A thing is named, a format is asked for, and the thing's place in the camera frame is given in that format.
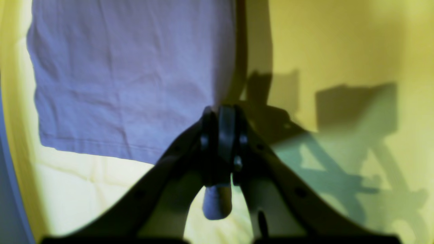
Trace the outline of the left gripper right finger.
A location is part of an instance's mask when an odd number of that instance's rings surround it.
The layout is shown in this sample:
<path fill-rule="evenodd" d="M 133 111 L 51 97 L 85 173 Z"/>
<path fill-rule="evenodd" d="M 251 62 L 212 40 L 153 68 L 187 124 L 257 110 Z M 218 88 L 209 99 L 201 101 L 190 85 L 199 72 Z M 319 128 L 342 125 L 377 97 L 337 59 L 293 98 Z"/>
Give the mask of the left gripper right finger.
<path fill-rule="evenodd" d="M 218 185 L 241 188 L 256 244 L 398 244 L 365 229 L 324 202 L 281 162 L 239 106 L 218 112 Z"/>

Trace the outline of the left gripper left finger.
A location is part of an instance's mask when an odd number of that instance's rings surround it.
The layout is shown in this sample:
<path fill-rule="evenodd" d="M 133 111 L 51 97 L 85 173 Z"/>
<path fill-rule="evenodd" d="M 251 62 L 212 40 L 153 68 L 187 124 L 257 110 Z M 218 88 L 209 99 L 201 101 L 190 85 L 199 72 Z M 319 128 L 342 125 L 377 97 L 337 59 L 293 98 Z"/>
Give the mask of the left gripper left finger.
<path fill-rule="evenodd" d="M 206 107 L 200 120 L 175 139 L 157 164 L 113 207 L 87 226 L 43 244 L 185 244 L 191 202 L 212 182 L 210 146 L 217 118 Z"/>

